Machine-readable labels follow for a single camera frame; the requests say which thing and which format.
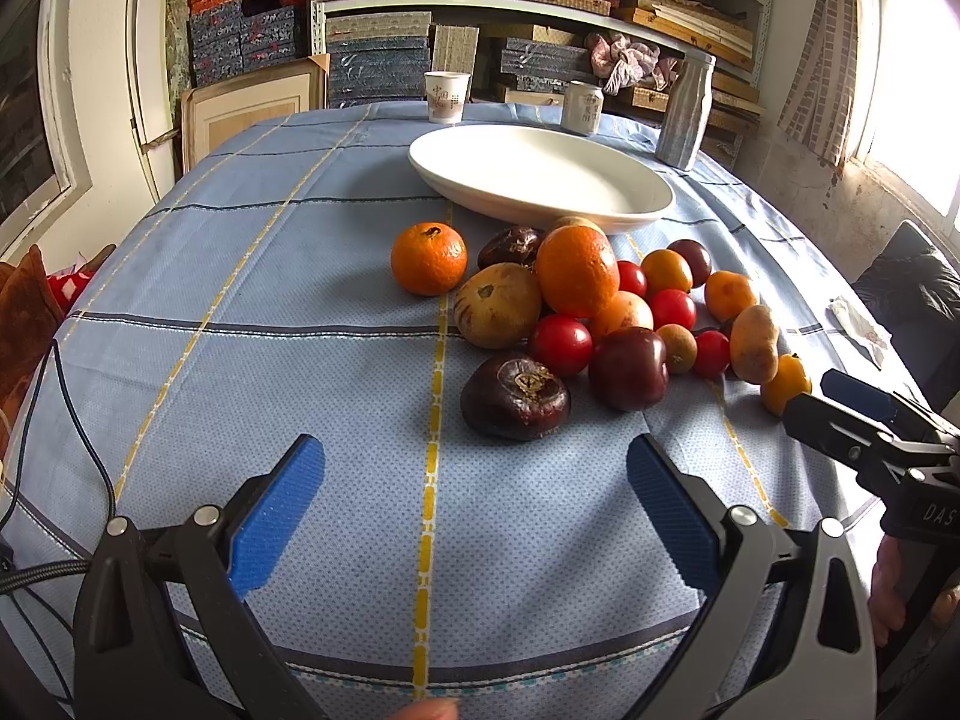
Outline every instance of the screw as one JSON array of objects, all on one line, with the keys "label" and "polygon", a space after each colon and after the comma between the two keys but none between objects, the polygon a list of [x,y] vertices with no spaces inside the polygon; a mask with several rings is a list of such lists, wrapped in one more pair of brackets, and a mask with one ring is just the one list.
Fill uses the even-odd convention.
[{"label": "screw", "polygon": [[215,506],[202,506],[193,512],[193,521],[203,527],[213,525],[220,519],[220,510]]},{"label": "screw", "polygon": [[757,523],[757,514],[746,506],[734,506],[730,509],[730,519],[737,525],[749,527]]},{"label": "screw", "polygon": [[107,522],[107,533],[111,536],[122,536],[123,533],[127,532],[127,518],[126,517],[114,517],[110,522]]},{"label": "screw", "polygon": [[843,536],[843,525],[841,525],[838,520],[833,519],[833,517],[824,517],[820,523],[820,527],[823,532],[831,538],[840,538],[840,536]]}]

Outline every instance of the human hand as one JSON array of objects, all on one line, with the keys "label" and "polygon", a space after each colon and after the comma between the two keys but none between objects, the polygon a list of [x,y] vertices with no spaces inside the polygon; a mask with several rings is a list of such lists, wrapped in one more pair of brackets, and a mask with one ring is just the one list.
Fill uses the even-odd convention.
[{"label": "human hand", "polygon": [[457,720],[457,702],[449,698],[418,701],[400,709],[390,720]]},{"label": "human hand", "polygon": [[[884,536],[877,549],[877,563],[870,581],[870,620],[874,626],[874,642],[885,647],[891,631],[899,631],[906,621],[904,599],[896,593],[896,583],[901,579],[904,565],[901,562],[899,543],[896,538]],[[960,587],[945,590],[930,610],[930,620],[938,628],[947,627],[960,599]]]}]

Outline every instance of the white paper cup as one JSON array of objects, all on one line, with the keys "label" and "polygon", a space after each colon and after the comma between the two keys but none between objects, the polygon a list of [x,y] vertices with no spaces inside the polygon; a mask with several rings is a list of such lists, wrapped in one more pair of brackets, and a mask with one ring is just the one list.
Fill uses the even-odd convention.
[{"label": "white paper cup", "polygon": [[464,117],[469,73],[431,71],[426,78],[426,107],[434,124],[457,124]]}]

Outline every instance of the checkered curtain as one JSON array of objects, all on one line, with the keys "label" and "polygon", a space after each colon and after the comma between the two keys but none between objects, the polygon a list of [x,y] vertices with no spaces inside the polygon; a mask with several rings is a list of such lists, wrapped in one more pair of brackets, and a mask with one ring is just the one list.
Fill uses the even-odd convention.
[{"label": "checkered curtain", "polygon": [[857,0],[817,0],[779,127],[843,170],[853,109]]}]

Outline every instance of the white oval plate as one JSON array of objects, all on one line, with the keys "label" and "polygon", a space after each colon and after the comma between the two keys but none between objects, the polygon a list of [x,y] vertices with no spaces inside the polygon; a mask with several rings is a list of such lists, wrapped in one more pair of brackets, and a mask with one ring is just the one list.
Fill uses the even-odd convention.
[{"label": "white oval plate", "polygon": [[586,217],[606,233],[629,232],[664,215],[673,190],[656,172],[609,146],[510,124],[428,132],[410,162],[444,197],[512,224],[549,227]]}]

